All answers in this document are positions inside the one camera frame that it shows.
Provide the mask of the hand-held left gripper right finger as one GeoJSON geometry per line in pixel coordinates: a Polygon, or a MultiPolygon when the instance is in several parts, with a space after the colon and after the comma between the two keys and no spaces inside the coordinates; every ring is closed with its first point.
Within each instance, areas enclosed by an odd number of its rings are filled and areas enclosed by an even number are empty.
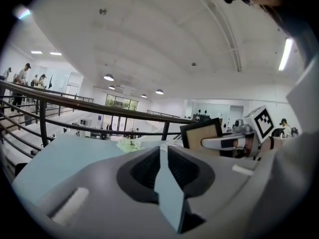
{"type": "Polygon", "coordinates": [[[263,223],[252,214],[271,178],[274,153],[261,161],[169,146],[168,166],[184,194],[181,239],[252,239],[263,223]]]}

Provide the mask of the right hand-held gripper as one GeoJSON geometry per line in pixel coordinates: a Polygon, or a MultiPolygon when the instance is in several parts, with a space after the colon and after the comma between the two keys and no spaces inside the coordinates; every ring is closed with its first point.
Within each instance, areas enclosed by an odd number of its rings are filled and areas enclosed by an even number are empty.
{"type": "Polygon", "coordinates": [[[246,157],[256,157],[259,155],[261,145],[274,130],[274,123],[267,107],[261,106],[242,119],[238,119],[233,129],[235,133],[242,135],[204,138],[201,140],[201,145],[215,150],[244,149],[246,157]]]}

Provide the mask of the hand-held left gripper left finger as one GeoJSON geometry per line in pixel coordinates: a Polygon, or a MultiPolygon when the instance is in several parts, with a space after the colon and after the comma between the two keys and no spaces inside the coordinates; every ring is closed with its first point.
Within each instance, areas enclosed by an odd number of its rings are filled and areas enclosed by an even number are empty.
{"type": "Polygon", "coordinates": [[[160,211],[160,149],[89,164],[49,190],[38,207],[56,234],[72,239],[176,239],[160,211]]]}

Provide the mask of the black picture frame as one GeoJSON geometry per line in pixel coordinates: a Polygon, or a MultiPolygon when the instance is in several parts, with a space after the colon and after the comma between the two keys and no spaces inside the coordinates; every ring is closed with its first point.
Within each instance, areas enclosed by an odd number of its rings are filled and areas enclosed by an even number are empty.
{"type": "Polygon", "coordinates": [[[204,153],[212,156],[220,155],[218,150],[208,149],[201,145],[201,141],[205,138],[222,136],[219,118],[180,126],[180,133],[184,148],[188,148],[196,153],[204,153]]]}

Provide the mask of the person's right forearm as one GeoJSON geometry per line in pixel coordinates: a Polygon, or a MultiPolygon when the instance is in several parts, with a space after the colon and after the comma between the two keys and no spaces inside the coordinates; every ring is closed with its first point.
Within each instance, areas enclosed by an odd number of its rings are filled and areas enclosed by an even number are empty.
{"type": "Polygon", "coordinates": [[[272,149],[278,149],[282,146],[283,141],[280,137],[268,137],[261,145],[260,152],[267,152],[272,149]]]}

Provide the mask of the light blue table top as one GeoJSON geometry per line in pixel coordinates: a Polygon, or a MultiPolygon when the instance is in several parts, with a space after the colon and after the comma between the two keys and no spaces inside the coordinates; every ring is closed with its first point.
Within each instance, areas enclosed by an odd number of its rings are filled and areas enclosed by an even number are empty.
{"type": "MultiPolygon", "coordinates": [[[[160,170],[155,190],[159,194],[161,213],[177,231],[183,193],[169,170],[166,151],[166,148],[160,151],[160,170]]],[[[115,141],[60,136],[29,161],[14,179],[12,186],[18,196],[35,204],[51,188],[85,166],[125,154],[115,141]]]]}

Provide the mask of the white flower bunch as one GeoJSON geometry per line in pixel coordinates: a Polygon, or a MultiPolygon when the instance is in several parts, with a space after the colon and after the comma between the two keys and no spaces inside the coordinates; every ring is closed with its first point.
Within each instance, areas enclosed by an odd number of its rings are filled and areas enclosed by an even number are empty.
{"type": "Polygon", "coordinates": [[[145,149],[145,147],[142,146],[142,143],[139,140],[126,137],[121,138],[116,146],[125,153],[145,149]]]}

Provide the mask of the black metal railing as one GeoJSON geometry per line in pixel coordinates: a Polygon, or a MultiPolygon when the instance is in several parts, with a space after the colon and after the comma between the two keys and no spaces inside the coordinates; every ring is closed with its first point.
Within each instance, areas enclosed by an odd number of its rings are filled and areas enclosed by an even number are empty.
{"type": "Polygon", "coordinates": [[[24,157],[34,158],[32,150],[40,152],[54,141],[52,134],[48,134],[47,125],[53,124],[76,131],[88,131],[118,135],[136,135],[133,131],[119,129],[102,129],[86,127],[84,124],[71,124],[51,119],[62,113],[83,111],[92,114],[124,117],[125,119],[149,120],[162,122],[163,130],[158,133],[162,139],[173,135],[178,137],[179,132],[169,132],[169,125],[190,124],[193,121],[176,116],[154,115],[98,105],[91,98],[77,95],[33,88],[0,80],[0,88],[4,87],[14,93],[12,96],[0,95],[0,143],[10,145],[24,157]]]}

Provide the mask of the large glass window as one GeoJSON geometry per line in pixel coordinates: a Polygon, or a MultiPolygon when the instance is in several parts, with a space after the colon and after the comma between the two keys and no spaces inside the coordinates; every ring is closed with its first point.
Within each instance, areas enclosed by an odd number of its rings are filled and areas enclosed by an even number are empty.
{"type": "Polygon", "coordinates": [[[115,107],[119,109],[136,111],[138,107],[138,103],[139,102],[135,100],[108,94],[106,97],[105,105],[108,107],[115,107]]]}

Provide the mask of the person's white shirt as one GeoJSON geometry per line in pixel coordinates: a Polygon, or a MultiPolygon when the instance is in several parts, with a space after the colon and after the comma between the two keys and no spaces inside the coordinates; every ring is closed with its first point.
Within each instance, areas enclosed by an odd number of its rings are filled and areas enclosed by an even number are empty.
{"type": "Polygon", "coordinates": [[[309,190],[319,165],[319,53],[309,64],[287,99],[302,134],[276,152],[272,166],[275,196],[271,219],[285,217],[309,190]]]}

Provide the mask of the long ceiling strip light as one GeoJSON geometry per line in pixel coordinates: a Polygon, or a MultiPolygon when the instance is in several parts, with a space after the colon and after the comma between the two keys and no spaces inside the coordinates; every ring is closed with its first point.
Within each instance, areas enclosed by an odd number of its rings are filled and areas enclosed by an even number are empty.
{"type": "Polygon", "coordinates": [[[283,55],[282,55],[282,58],[281,58],[281,61],[280,61],[279,67],[278,67],[278,71],[283,71],[285,69],[286,64],[288,62],[288,59],[289,59],[289,56],[290,56],[291,49],[293,47],[293,43],[294,43],[294,41],[291,38],[287,38],[285,40],[284,52],[283,52],[283,55]]]}

